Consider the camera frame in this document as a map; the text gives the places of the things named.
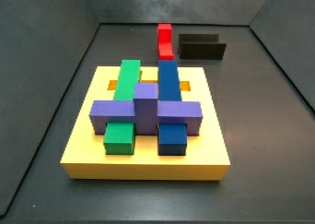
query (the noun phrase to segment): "yellow block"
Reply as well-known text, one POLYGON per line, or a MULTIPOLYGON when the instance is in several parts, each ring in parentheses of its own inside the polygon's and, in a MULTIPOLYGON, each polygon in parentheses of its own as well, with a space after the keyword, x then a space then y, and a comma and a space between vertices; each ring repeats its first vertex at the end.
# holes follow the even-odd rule
MULTIPOLYGON (((201 101, 203 121, 199 136, 189 136, 186 156, 158 156, 158 137, 136 136, 132 156, 106 155, 103 136, 94 135, 88 118, 95 100, 114 99, 108 89, 119 78, 118 66, 99 66, 90 85, 82 111, 72 129, 62 165, 72 178, 122 180, 222 180, 230 159, 213 96, 202 67, 179 67, 182 81, 191 91, 182 92, 185 101, 201 101)), ((142 67, 142 79, 158 80, 158 67, 142 67)))

